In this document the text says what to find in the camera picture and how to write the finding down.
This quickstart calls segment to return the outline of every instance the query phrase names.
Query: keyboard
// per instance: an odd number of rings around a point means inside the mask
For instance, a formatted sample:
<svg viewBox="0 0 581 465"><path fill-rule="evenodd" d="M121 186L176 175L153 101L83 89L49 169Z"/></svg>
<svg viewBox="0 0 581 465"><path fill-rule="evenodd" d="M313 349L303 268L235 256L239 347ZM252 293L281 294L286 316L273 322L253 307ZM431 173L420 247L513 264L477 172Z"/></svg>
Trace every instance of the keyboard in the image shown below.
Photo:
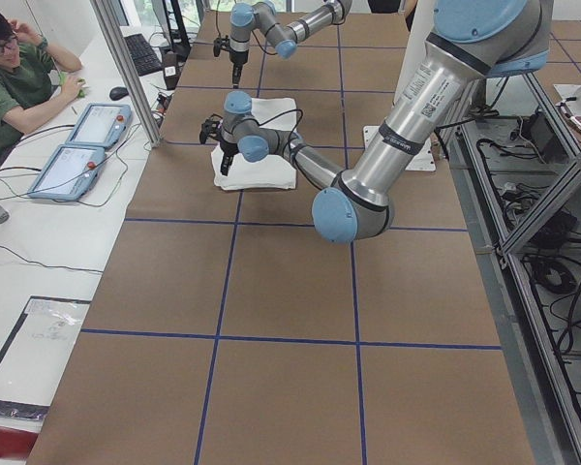
<svg viewBox="0 0 581 465"><path fill-rule="evenodd" d="M129 49L138 76L150 75L156 71L162 70L162 62L157 57L155 49L146 42L141 34L134 34L125 38L127 48Z"/></svg>

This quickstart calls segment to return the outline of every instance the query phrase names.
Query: red object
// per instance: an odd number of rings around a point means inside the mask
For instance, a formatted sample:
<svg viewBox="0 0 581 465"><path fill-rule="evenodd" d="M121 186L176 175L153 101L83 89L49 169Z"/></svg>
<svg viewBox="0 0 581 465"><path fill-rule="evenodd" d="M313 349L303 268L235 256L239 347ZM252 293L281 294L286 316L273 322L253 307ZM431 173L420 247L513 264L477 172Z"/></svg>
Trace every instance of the red object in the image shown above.
<svg viewBox="0 0 581 465"><path fill-rule="evenodd" d="M25 460L30 455L37 433L0 426L0 458Z"/></svg>

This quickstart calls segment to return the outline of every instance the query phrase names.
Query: wristwatch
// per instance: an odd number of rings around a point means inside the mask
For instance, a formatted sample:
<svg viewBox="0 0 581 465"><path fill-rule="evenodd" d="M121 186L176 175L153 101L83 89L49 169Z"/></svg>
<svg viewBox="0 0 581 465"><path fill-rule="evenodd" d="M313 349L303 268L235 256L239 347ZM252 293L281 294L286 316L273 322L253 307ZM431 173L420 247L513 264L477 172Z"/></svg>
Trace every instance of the wristwatch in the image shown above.
<svg viewBox="0 0 581 465"><path fill-rule="evenodd" d="M46 51L46 48L47 48L47 37L46 36L41 36L41 43L37 45L37 48L40 51Z"/></svg>

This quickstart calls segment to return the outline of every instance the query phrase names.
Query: white towel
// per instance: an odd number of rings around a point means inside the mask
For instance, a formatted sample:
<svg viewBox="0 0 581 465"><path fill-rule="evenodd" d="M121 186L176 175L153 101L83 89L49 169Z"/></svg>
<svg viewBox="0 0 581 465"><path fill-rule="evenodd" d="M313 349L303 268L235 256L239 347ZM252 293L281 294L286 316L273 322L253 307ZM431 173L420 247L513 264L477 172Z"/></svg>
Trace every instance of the white towel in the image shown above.
<svg viewBox="0 0 581 465"><path fill-rule="evenodd" d="M295 108L294 99L252 99L252 114L260 122ZM290 131L294 128L296 120L297 113L292 111L262 127ZM211 152L211 162L215 171L213 182L225 191L254 187L277 189L294 189L295 187L296 170L279 155L269 155L259 162L249 163L242 154L237 153L232 160L228 176L222 176L220 173L222 157L223 152L218 143Z"/></svg>

